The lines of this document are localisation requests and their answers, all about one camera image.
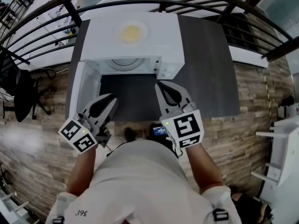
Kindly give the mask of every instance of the person's right arm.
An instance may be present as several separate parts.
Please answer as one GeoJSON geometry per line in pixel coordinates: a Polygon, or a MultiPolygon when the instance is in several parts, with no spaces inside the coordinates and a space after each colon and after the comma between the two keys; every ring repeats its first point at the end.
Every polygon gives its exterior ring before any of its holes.
{"type": "Polygon", "coordinates": [[[212,187],[223,185],[220,169],[201,144],[186,148],[186,152],[200,194],[212,187]]]}

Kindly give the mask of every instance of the white desk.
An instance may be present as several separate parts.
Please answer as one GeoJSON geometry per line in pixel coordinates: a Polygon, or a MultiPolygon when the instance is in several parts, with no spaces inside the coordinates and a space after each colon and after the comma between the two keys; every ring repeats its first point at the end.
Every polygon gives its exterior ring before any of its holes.
{"type": "Polygon", "coordinates": [[[299,126],[271,127],[274,133],[256,132],[256,135],[273,137],[271,162],[267,176],[251,172],[253,176],[265,180],[275,186],[280,186],[297,168],[296,160],[299,151],[299,126]]]}

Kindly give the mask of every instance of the wooden floor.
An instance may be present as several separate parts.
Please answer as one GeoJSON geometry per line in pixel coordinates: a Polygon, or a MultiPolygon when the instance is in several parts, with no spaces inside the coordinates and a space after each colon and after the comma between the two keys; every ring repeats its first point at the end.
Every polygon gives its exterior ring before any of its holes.
{"type": "MultiPolygon", "coordinates": [[[[256,131],[266,131],[270,126],[269,103],[263,78],[263,69],[235,64],[241,114],[233,117],[203,120],[205,136],[203,146],[221,168],[227,185],[236,185],[251,195],[256,195],[261,182],[250,171],[263,172],[269,141],[256,137],[256,131]]],[[[293,94],[293,85],[285,58],[272,62],[267,70],[271,99],[272,120],[282,98],[293,94]]],[[[17,201],[30,201],[29,208],[45,221],[56,195],[65,191],[65,184],[72,170],[76,154],[58,135],[64,123],[65,97],[68,72],[57,75],[55,80],[44,79],[43,86],[53,84],[56,93],[49,92],[42,103],[52,111],[47,116],[40,109],[37,120],[28,116],[18,123],[14,113],[8,113],[7,124],[0,125],[0,161],[9,171],[13,185],[10,191],[18,193],[17,201]]],[[[138,136],[145,137],[147,123],[109,123],[113,135],[109,146],[114,149],[124,141],[122,131],[133,127],[138,136]]],[[[97,149],[98,165],[107,150],[97,149]]],[[[197,189],[186,154],[180,158],[190,184],[197,189]]]]}

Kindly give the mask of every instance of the black shoe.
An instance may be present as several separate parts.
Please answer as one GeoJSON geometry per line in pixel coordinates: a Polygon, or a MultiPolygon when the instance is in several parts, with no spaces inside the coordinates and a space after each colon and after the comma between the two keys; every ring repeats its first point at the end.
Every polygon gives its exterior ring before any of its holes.
{"type": "Polygon", "coordinates": [[[135,141],[135,133],[134,133],[133,129],[131,129],[130,127],[127,127],[127,128],[125,128],[124,133],[125,133],[125,139],[127,142],[135,141]]]}

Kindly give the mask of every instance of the hand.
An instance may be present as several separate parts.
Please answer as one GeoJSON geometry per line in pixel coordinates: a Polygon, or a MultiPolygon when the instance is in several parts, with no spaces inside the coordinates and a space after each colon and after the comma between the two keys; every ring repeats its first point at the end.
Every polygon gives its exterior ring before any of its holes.
{"type": "Polygon", "coordinates": [[[256,223],[261,223],[263,221],[263,216],[260,216],[256,223]]]}

